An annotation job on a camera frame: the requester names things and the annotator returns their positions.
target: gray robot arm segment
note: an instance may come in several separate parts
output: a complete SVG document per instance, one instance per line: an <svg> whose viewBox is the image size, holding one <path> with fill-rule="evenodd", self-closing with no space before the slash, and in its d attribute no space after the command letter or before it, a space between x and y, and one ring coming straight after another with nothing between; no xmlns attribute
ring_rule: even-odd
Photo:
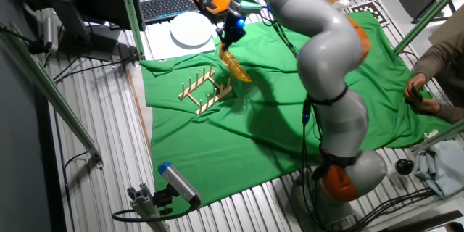
<svg viewBox="0 0 464 232"><path fill-rule="evenodd" d="M345 89L344 77L363 58L363 46L349 20L324 0L268 0L286 28L312 37L299 51L299 76L316 101ZM323 129L321 147L337 157L355 157L368 130L361 96L348 90L331 106L315 105Z"/></svg>

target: yellow plate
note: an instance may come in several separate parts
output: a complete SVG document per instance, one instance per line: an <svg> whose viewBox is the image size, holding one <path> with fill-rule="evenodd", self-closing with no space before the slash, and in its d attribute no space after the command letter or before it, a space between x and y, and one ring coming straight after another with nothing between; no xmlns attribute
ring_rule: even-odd
<svg viewBox="0 0 464 232"><path fill-rule="evenodd" d="M235 59L235 56L229 51L223 51L223 44L219 45L219 58L223 61L224 65L227 66L232 75L237 78L237 80L244 81L246 83L251 83L252 79L247 75L244 68L242 68Z"/></svg>

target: black keyboard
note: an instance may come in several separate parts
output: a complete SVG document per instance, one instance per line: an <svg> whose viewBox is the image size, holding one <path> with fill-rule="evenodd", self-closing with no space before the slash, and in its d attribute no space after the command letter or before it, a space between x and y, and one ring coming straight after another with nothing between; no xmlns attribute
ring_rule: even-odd
<svg viewBox="0 0 464 232"><path fill-rule="evenodd" d="M145 24L174 19L184 12L198 11L194 0L151 0L141 3Z"/></svg>

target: green cloth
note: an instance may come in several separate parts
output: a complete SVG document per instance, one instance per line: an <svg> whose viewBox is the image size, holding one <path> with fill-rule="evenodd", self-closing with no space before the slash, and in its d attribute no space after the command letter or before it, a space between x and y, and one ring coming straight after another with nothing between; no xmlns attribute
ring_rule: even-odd
<svg viewBox="0 0 464 232"><path fill-rule="evenodd" d="M418 115L405 103L402 92L411 72L398 58L378 22L368 12L350 17L365 29L371 50L364 63L345 81L368 107L369 129L362 149L398 148L417 143L425 132L442 131L449 125ZM233 91L201 115L189 98L179 100L182 82L195 81L203 66L214 62L218 83L227 83L229 72L217 53L195 54L165 62L143 61L147 106L153 107L152 161L157 189L166 181L157 166L172 164L202 195L203 204L256 186L301 168L302 104L306 97L297 61L276 32L261 23L245 27L246 35L231 52L253 83L232 81ZM296 47L308 37L286 30ZM204 83L193 96L205 103L213 85ZM424 97L431 94L423 91ZM318 140L307 127L308 154L318 155ZM175 199L174 212L188 208Z"/></svg>

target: white paper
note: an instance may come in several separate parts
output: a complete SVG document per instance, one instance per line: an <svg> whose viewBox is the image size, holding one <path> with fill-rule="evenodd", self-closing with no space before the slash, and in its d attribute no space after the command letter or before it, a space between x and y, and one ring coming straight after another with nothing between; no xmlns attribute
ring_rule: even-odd
<svg viewBox="0 0 464 232"><path fill-rule="evenodd" d="M171 37L171 24L149 25L146 32L153 60L169 59L188 54L199 54L215 50L215 44L211 39L203 46L195 49L185 49L174 43Z"/></svg>

